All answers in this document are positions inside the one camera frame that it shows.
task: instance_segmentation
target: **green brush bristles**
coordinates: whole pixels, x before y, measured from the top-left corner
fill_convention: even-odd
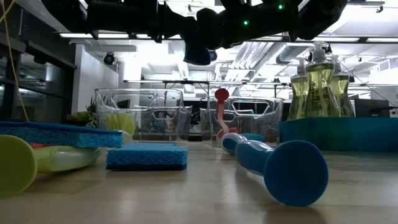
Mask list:
[[[131,136],[136,132],[136,122],[126,113],[106,115],[106,125],[108,130],[125,131]]]

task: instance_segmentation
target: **teal container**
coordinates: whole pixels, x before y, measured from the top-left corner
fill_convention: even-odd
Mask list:
[[[280,124],[280,141],[308,141],[321,151],[398,152],[397,118],[304,118]]]

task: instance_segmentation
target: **yellow dish soap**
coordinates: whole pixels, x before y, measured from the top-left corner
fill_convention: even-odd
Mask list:
[[[354,109],[348,97],[349,73],[341,71],[338,56],[334,56],[333,60],[335,61],[335,75],[332,78],[332,85],[338,105],[338,114],[341,117],[353,117]]]
[[[331,87],[335,62],[326,58],[322,41],[314,43],[313,60],[305,66],[308,78],[308,97],[305,117],[338,116],[338,106]]]
[[[290,104],[288,120],[304,118],[305,102],[308,95],[308,79],[305,75],[305,59],[298,60],[297,75],[290,78],[293,90],[292,103]]]

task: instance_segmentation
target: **yellow cord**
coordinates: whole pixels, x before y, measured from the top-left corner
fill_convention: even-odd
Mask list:
[[[8,14],[8,12],[11,10],[12,5],[14,5],[15,0],[12,0],[11,4],[8,6],[7,10],[4,12],[3,11],[3,15],[0,17],[0,23],[2,22],[2,20],[6,17],[6,15]]]
[[[18,94],[19,94],[19,100],[21,101],[22,109],[24,110],[25,119],[26,119],[26,121],[29,121],[29,118],[28,118],[27,113],[26,113],[24,101],[22,100],[21,93],[19,92],[19,84],[18,84],[17,72],[15,71],[14,60],[12,59],[12,50],[11,50],[10,36],[9,36],[9,33],[8,33],[8,25],[7,25],[7,17],[6,16],[7,16],[7,13],[10,11],[10,9],[11,9],[13,4],[14,4],[14,0],[12,0],[10,6],[6,10],[6,8],[4,6],[4,1],[3,1],[3,4],[2,4],[3,15],[0,18],[0,23],[2,22],[2,20],[4,20],[4,24],[6,25],[6,37],[7,37],[7,43],[8,43],[8,51],[10,53],[12,72],[14,74],[15,84],[17,86],[17,90],[18,90]]]

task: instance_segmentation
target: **wooden table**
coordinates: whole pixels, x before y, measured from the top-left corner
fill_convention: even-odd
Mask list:
[[[185,171],[110,172],[103,155],[86,169],[40,175],[0,199],[0,223],[398,223],[397,155],[325,155],[329,185],[308,208],[279,205],[234,157],[191,143]]]

